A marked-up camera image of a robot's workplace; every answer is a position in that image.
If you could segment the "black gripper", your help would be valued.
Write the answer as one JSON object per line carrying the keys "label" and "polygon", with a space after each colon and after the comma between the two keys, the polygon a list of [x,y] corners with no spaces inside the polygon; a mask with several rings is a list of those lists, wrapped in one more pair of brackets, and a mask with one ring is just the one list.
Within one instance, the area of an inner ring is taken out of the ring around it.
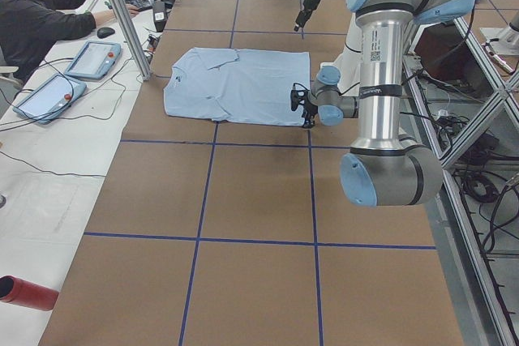
{"label": "black gripper", "polygon": [[304,0],[302,4],[302,10],[298,13],[295,20],[294,30],[299,31],[304,28],[307,21],[311,17],[311,14],[317,9],[320,4],[320,0]]}
{"label": "black gripper", "polygon": [[302,127],[304,129],[311,129],[315,126],[315,115],[318,113],[318,106],[311,103],[309,100],[304,100],[300,103],[303,107],[302,117],[304,123]]}

